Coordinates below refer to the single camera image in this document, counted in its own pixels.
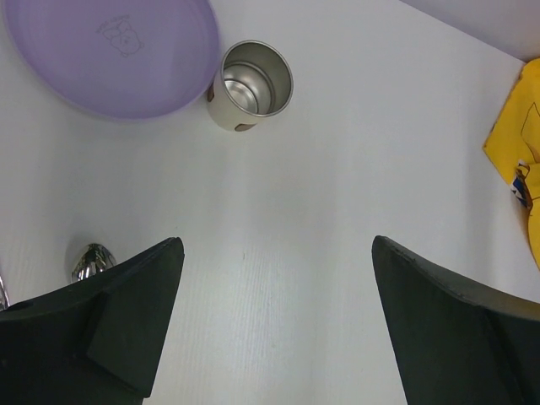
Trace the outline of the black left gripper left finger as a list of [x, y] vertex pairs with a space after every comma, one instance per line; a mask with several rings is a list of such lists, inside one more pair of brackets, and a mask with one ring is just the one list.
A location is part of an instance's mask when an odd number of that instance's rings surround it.
[[1, 312], [3, 404], [141, 404], [150, 397], [185, 252], [171, 237]]

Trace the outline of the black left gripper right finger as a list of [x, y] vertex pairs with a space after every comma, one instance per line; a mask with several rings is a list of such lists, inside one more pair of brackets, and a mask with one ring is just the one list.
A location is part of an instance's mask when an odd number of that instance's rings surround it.
[[454, 273], [385, 236], [375, 280], [410, 404], [537, 404], [539, 305]]

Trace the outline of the spoon with green handle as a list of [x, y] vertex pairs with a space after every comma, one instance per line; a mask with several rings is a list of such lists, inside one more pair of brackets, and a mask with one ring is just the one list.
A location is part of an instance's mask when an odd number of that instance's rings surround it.
[[89, 243], [69, 247], [65, 263], [68, 280], [73, 284], [113, 268], [117, 260], [105, 246]]

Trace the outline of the yellow cartoon placemat cloth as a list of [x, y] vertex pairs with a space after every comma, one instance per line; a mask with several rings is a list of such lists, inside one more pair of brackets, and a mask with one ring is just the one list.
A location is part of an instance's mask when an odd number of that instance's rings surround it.
[[522, 68], [483, 151], [527, 212], [526, 236], [539, 262], [539, 60]]

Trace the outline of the purple plastic plate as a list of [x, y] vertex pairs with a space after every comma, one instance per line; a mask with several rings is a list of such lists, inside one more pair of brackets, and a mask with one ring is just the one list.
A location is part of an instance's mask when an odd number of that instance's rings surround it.
[[33, 74], [97, 116], [141, 121], [181, 110], [220, 61], [208, 1], [3, 1], [1, 10]]

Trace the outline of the stainless steel cup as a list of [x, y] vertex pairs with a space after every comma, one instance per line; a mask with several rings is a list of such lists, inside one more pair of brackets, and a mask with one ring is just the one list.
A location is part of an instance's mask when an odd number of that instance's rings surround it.
[[208, 113], [224, 130], [245, 132], [284, 111], [293, 92], [282, 54], [265, 42], [244, 40], [224, 54], [207, 91]]

